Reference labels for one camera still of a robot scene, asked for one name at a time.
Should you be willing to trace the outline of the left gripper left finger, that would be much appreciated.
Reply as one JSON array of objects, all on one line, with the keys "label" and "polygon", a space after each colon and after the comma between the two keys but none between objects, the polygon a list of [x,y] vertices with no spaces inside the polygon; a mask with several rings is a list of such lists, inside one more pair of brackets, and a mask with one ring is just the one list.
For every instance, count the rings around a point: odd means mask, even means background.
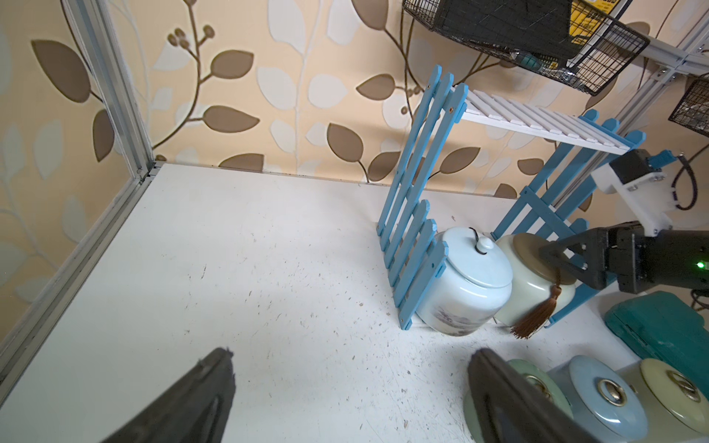
[{"label": "left gripper left finger", "polygon": [[216,348],[106,442],[220,442],[236,379],[233,353]]}]

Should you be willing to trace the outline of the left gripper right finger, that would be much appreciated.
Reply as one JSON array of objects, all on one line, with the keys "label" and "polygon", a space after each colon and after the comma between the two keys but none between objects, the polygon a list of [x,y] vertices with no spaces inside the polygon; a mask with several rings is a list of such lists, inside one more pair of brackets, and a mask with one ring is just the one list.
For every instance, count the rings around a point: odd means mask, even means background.
[{"label": "left gripper right finger", "polygon": [[483,348],[468,364],[484,442],[596,442],[507,362]]}]

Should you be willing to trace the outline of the blue white wooden shelf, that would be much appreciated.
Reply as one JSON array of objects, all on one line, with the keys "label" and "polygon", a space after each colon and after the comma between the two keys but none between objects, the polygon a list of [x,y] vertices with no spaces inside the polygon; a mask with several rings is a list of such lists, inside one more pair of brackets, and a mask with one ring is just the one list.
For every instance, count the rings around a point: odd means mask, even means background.
[{"label": "blue white wooden shelf", "polygon": [[491,64],[468,78],[476,88],[435,66],[423,84],[402,86],[380,74],[357,89],[381,101],[385,116],[400,118],[406,132],[403,144],[365,167],[370,182],[391,177],[376,232],[404,329],[451,252],[435,241],[439,227],[422,199],[425,189],[511,199],[496,237],[509,230],[569,236],[587,225],[575,212],[595,192],[592,171],[646,139],[616,118],[602,120],[594,100],[577,116],[554,110],[563,89],[557,82],[544,81],[526,99],[534,76],[522,68]]}]

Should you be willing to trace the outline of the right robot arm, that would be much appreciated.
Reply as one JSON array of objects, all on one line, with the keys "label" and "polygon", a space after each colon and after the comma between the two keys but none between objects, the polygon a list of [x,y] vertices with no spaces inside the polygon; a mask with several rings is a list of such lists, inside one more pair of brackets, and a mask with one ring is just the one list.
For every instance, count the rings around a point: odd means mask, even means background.
[{"label": "right robot arm", "polygon": [[539,255],[596,290],[612,278],[620,291],[635,295],[658,285],[708,289],[707,231],[666,229],[646,236],[638,221],[629,221],[553,241]]}]

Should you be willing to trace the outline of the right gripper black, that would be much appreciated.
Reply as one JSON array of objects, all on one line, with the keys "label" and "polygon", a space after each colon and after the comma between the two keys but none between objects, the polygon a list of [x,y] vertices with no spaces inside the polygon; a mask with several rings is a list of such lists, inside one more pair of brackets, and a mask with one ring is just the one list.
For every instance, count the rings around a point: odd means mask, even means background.
[{"label": "right gripper black", "polygon": [[664,231],[646,236],[638,221],[587,230],[548,243],[540,258],[596,290],[609,285],[609,273],[617,277],[620,291],[642,293],[663,284],[661,242]]}]

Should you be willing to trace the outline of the green tea canister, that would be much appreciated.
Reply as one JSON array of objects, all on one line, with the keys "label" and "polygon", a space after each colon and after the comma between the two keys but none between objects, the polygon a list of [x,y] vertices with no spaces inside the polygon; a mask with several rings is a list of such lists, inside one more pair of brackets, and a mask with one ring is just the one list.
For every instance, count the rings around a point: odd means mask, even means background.
[{"label": "green tea canister", "polygon": [[[530,385],[540,391],[550,402],[555,404],[565,415],[573,419],[572,406],[563,394],[559,385],[548,374],[536,365],[524,360],[513,359],[507,364],[518,372]],[[479,424],[476,407],[471,392],[468,391],[463,398],[463,415],[471,439],[474,442],[484,442],[481,426]]]}]

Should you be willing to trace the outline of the white-blue ceramic jar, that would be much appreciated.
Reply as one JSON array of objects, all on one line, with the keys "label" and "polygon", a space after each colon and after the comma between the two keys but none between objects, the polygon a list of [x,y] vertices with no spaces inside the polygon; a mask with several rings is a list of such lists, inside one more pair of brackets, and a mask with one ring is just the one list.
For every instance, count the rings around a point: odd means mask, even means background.
[{"label": "white-blue ceramic jar", "polygon": [[437,332],[467,336],[510,300],[513,268],[501,248],[473,227],[452,227],[436,238],[448,247],[445,270],[430,285],[417,315]]}]

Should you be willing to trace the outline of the blue tea canister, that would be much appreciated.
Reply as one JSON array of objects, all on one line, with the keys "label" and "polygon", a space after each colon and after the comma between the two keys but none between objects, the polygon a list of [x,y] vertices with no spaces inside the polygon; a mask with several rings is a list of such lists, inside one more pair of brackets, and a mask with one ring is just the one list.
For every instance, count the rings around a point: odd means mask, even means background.
[{"label": "blue tea canister", "polygon": [[575,422],[600,442],[645,439],[649,422],[639,398],[614,370],[590,356],[574,356],[548,371],[568,400]]}]

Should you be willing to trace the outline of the yellow-green tea canister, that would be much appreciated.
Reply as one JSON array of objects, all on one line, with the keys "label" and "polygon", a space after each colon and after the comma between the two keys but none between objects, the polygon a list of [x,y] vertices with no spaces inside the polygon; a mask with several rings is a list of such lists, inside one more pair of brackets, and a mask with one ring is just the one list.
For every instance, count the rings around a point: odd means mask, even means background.
[{"label": "yellow-green tea canister", "polygon": [[708,400],[679,370],[647,358],[619,369],[648,422],[644,442],[688,442],[708,436]]}]

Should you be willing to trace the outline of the cream jar with tassel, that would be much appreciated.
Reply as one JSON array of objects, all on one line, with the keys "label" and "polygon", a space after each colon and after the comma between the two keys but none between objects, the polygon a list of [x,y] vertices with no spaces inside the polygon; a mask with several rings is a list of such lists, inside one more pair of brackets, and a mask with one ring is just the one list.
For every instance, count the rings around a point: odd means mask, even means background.
[{"label": "cream jar with tassel", "polygon": [[542,260],[540,249],[549,244],[529,233],[510,234],[497,241],[513,269],[513,287],[495,320],[518,339],[532,337],[568,306],[576,293],[575,277]]}]

